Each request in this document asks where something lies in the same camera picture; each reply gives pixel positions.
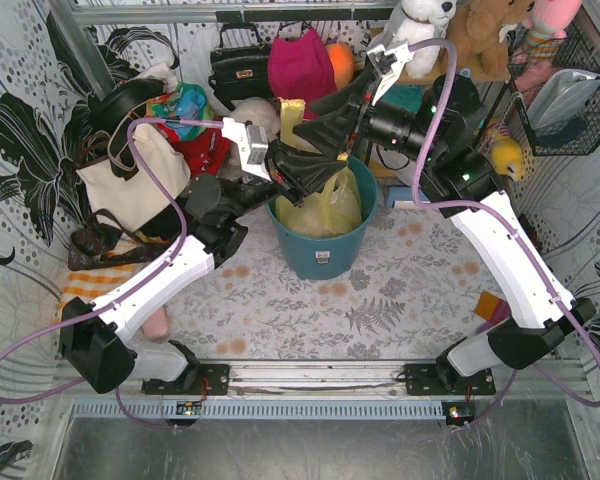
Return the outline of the black leather handbag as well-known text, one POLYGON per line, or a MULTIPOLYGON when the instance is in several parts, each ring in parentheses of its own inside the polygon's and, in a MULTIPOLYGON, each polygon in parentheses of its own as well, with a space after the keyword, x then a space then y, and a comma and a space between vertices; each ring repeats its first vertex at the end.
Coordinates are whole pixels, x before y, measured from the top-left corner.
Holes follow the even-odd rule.
POLYGON ((235 101, 272 99, 274 94, 268 78, 270 52, 271 47, 262 40, 255 24, 224 24, 220 29, 219 45, 209 55, 212 74, 208 84, 215 98, 230 111, 235 109, 235 101), (255 42, 244 47, 226 48, 223 34, 230 30, 250 30, 255 42))

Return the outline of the yellow plush duck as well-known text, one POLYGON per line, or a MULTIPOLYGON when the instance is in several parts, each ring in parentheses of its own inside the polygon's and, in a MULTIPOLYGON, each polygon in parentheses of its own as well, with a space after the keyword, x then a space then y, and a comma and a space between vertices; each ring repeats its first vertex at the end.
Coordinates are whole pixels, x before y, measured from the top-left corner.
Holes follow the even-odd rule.
POLYGON ((503 123, 491 123, 485 132, 485 148, 494 170, 501 176, 520 181, 524 173, 523 151, 503 123))

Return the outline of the white plush lamb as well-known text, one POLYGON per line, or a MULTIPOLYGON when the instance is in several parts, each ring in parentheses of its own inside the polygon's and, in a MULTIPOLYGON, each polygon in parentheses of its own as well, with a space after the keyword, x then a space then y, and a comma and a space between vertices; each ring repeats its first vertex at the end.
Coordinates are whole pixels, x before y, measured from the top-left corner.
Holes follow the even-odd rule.
POLYGON ((249 121, 263 127, 269 143, 278 137, 281 130, 281 120, 276 106, 264 98, 252 97, 241 101, 229 117, 237 122, 249 121))

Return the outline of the pink plush toy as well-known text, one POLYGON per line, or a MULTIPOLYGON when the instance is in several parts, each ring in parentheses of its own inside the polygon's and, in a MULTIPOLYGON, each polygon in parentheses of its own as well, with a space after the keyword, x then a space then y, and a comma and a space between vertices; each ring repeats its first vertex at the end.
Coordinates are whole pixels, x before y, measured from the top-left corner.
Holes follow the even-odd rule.
POLYGON ((566 38, 566 28, 581 5, 581 0, 536 1, 522 23, 527 32, 521 52, 532 59, 552 58, 566 38))

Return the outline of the teal plastic trash bin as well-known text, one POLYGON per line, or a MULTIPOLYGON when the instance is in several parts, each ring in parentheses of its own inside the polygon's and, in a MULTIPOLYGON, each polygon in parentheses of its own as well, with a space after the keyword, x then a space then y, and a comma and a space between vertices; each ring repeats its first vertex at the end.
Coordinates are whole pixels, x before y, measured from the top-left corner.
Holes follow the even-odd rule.
POLYGON ((367 227, 378 207, 379 185, 369 168, 350 156, 348 166, 355 175, 361 194, 362 223, 344 235, 311 238, 294 233, 276 217, 275 202, 266 206, 274 225, 282 256, 288 266, 303 280, 330 280, 349 271, 358 257, 367 227))

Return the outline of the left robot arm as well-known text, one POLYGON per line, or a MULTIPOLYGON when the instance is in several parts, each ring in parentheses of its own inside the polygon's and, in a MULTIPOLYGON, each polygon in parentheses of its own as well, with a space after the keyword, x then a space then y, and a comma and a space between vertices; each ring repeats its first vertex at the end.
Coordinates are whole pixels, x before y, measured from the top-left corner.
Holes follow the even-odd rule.
POLYGON ((130 379, 160 393, 190 393, 200 384, 200 361, 183 343, 143 344, 134 336, 151 314, 239 249, 248 232, 237 220, 278 197, 299 205, 347 165, 274 142, 264 162, 267 178, 194 178, 186 190, 186 230, 158 258, 106 295, 79 298, 62 310, 59 352, 99 394, 130 379))

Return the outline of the pink sponge block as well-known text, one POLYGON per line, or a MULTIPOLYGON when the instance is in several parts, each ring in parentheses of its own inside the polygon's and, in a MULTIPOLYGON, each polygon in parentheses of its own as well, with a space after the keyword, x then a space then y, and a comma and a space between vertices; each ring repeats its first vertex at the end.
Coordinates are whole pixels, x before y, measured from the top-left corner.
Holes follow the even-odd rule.
POLYGON ((161 306, 150 314, 142 324, 141 331, 149 341, 159 342, 166 339, 170 332, 170 321, 166 307, 161 306))

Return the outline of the purple orange sock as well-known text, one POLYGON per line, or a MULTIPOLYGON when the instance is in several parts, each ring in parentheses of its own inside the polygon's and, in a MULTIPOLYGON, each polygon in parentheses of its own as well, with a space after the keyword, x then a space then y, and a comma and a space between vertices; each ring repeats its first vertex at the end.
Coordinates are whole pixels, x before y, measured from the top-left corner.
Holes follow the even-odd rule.
POLYGON ((490 292, 483 291, 474 309, 474 313, 484 320, 484 322, 476 329, 477 333, 481 333, 508 320, 511 315, 511 310, 509 304, 505 300, 490 292))

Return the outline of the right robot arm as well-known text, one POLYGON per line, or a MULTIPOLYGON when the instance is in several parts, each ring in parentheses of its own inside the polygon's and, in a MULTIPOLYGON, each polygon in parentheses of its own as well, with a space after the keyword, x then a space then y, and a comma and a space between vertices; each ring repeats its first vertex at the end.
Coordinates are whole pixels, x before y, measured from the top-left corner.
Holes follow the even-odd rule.
POLYGON ((434 385, 465 391, 470 378, 494 366, 521 371, 536 363, 572 332, 587 340, 593 303, 555 278, 516 217, 499 174, 470 145, 482 117, 474 83, 461 75, 438 77, 417 113, 382 101, 383 85, 364 71, 349 87, 316 102, 318 117, 293 132, 327 157, 343 152, 354 135, 414 160, 417 206, 450 219, 500 286, 508 318, 444 350, 429 375, 434 385))

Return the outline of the colourful print bag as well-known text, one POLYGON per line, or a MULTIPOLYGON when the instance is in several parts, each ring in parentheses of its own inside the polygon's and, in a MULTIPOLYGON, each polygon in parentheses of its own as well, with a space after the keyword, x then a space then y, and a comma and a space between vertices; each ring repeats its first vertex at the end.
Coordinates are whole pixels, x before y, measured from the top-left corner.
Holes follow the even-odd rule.
MULTIPOLYGON (((147 117, 174 117, 186 120, 213 120, 214 112, 202 87, 196 84, 179 83, 173 92, 147 101, 147 117)), ((169 142, 195 140, 206 128, 166 122, 157 124, 169 142)))

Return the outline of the yellow translucent trash bag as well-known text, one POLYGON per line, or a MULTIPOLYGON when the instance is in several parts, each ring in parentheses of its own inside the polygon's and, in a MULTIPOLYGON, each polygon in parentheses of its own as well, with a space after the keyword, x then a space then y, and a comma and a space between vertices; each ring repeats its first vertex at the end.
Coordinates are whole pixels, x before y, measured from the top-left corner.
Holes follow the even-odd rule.
MULTIPOLYGON (((304 121, 306 102, 282 99, 280 140, 300 151, 319 151, 292 132, 304 121)), ((347 234, 362 223, 361 199, 354 173, 348 167, 336 173, 324 187, 303 200, 299 207, 280 196, 275 201, 277 220, 293 232, 311 238, 331 238, 347 234)))

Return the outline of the aluminium front rail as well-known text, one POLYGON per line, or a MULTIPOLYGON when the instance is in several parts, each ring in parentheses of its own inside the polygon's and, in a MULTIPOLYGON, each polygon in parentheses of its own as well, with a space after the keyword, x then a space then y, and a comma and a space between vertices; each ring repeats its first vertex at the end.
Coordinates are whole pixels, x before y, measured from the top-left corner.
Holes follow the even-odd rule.
POLYGON ((211 395, 232 398, 478 398, 500 393, 509 379, 515 398, 560 398, 561 386, 593 397, 582 364, 574 359, 544 359, 522 371, 499 365, 474 375, 454 394, 438 385, 434 364, 424 360, 203 360, 200 371, 210 381, 211 395))

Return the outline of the silver foil pouch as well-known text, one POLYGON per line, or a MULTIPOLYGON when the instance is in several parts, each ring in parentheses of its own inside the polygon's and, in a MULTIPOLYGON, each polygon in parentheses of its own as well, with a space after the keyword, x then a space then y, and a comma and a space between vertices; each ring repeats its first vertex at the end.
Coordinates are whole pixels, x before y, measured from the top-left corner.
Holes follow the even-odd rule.
POLYGON ((543 129, 575 117, 600 87, 600 74, 581 69, 555 73, 527 109, 533 130, 543 129))

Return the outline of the brown teddy bear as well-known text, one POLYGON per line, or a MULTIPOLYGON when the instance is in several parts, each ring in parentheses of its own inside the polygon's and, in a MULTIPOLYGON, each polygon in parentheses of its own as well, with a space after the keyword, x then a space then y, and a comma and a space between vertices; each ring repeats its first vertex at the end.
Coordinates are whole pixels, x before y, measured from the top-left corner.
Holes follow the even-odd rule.
POLYGON ((491 78, 507 72, 507 32, 529 17, 535 5, 531 0, 473 0, 457 8, 446 39, 457 51, 457 66, 464 68, 475 56, 483 72, 491 78))

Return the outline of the orange plush toy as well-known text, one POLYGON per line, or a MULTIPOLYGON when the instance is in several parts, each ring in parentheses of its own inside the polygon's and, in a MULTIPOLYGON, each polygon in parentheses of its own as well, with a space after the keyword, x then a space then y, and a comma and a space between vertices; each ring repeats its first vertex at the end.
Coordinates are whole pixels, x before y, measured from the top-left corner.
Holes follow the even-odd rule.
POLYGON ((355 59, 346 43, 331 43, 326 46, 334 72, 334 83, 338 90, 349 85, 354 76, 355 59))

